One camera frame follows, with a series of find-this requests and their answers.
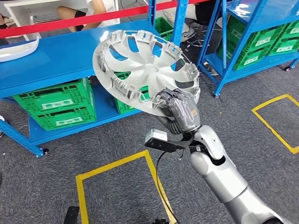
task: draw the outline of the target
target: gray carpet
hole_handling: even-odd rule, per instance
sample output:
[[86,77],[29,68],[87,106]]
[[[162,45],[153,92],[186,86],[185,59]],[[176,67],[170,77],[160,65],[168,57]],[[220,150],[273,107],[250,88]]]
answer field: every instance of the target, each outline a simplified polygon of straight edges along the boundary
[[[194,48],[186,54],[196,62],[198,52]],[[272,68],[227,84],[218,99],[211,95],[214,86],[202,74],[198,104],[202,124],[214,128],[253,190],[294,224],[299,223],[298,155],[288,152],[251,110],[285,93],[298,101],[298,72]],[[297,107],[284,99],[259,112],[290,145],[298,145]],[[0,101],[0,114],[28,135],[26,116],[18,106]],[[4,136],[0,139],[0,223],[62,224],[69,206],[79,205],[76,175],[143,151],[151,128],[165,131],[153,116],[140,113],[44,144],[51,151],[39,159]],[[155,164],[161,154],[149,151]],[[192,169],[190,154],[185,152],[180,161],[180,154],[167,154],[159,168],[180,223],[232,223],[225,207]],[[143,158],[83,183],[91,224],[148,224],[167,218]]]

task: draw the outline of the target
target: white table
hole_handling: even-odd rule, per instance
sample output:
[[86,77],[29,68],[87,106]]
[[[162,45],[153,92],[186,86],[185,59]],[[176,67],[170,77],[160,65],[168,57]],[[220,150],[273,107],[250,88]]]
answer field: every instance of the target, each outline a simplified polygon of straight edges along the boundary
[[[18,27],[32,24],[35,15],[55,14],[59,6],[87,8],[85,0],[14,0],[4,2],[4,5]],[[24,37],[27,41],[41,38],[39,33],[27,34]]]

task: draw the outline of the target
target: blue shelf surface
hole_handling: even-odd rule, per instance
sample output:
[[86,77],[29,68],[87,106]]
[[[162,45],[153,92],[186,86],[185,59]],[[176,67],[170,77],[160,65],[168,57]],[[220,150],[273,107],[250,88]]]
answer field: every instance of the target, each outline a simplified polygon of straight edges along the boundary
[[[292,61],[297,58],[299,58],[299,52],[276,56],[265,56],[261,61],[253,64],[251,66],[245,67],[238,71],[232,70],[230,73],[226,74],[225,83],[235,81],[239,78],[243,78],[259,71],[263,71],[271,67]],[[223,76],[222,59],[219,58],[217,53],[206,55],[205,56],[205,60],[212,66],[218,74]]]
[[140,20],[42,38],[32,54],[0,63],[0,98],[94,75],[92,55],[100,38],[119,29],[159,35],[148,20]]
[[140,112],[140,110],[134,110],[125,114],[119,114],[116,105],[114,104],[113,97],[106,91],[103,87],[98,85],[93,86],[92,89],[94,96],[97,121],[88,124],[77,125],[46,132],[41,128],[32,117],[28,116],[29,141],[33,145],[39,145],[45,142],[59,139],[67,135],[78,133],[89,128],[97,127],[105,123],[122,119]]
[[[234,0],[227,3],[227,12],[247,25],[259,0]],[[267,0],[251,32],[299,20],[297,0]]]

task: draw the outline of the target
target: crate label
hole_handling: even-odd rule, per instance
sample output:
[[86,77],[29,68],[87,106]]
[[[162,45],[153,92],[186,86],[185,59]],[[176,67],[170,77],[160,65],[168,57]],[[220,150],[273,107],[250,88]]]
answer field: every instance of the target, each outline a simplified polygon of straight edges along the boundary
[[87,78],[83,78],[83,85],[85,88],[85,90],[86,90],[86,79]]
[[235,29],[233,30],[232,34],[233,34],[233,36],[238,38],[238,39],[240,39],[240,38],[242,37],[242,34],[240,34],[239,32],[238,32],[238,31],[236,31],[236,30],[235,30]]
[[68,125],[83,121],[82,117],[72,118],[68,120],[56,121],[56,126]]
[[59,106],[66,106],[66,105],[72,105],[74,104],[72,99],[66,99],[66,100],[61,100],[61,101],[56,101],[56,102],[52,102],[52,103],[48,103],[48,104],[42,104],[44,110],[48,110],[48,109],[52,109],[55,107],[59,107]]
[[257,61],[257,60],[258,60],[258,56],[256,56],[256,57],[254,57],[254,58],[251,58],[251,59],[245,61],[244,63],[244,65],[250,64],[250,63],[252,63],[252,62],[254,62],[254,61]]
[[92,97],[92,92],[91,92],[90,96],[91,96],[91,106],[94,107],[94,98]]
[[228,57],[229,59],[231,59],[232,58],[232,54],[228,52],[228,51],[227,51],[227,57]]
[[290,32],[290,34],[296,34],[296,33],[299,33],[299,28],[294,28]]
[[276,52],[284,52],[284,51],[289,51],[292,50],[294,46],[288,46],[288,47],[283,47],[283,48],[279,48],[276,50]]
[[257,46],[260,46],[260,45],[263,45],[263,44],[265,44],[265,43],[270,42],[270,40],[271,40],[271,37],[268,37],[268,38],[266,38],[266,39],[264,39],[264,40],[257,41],[257,42],[255,44],[255,47],[257,47]]

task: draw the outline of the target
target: robotic arm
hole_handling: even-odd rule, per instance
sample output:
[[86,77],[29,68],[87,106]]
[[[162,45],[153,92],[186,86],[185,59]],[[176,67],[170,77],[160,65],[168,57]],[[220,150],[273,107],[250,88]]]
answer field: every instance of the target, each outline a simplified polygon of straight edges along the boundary
[[193,167],[223,203],[236,224],[291,224],[254,194],[226,153],[216,132],[201,125],[191,94],[165,89],[158,95],[166,102],[174,120],[158,119],[173,134],[182,133],[183,140],[168,141],[167,133],[152,129],[146,137],[146,146],[166,152],[189,148]]

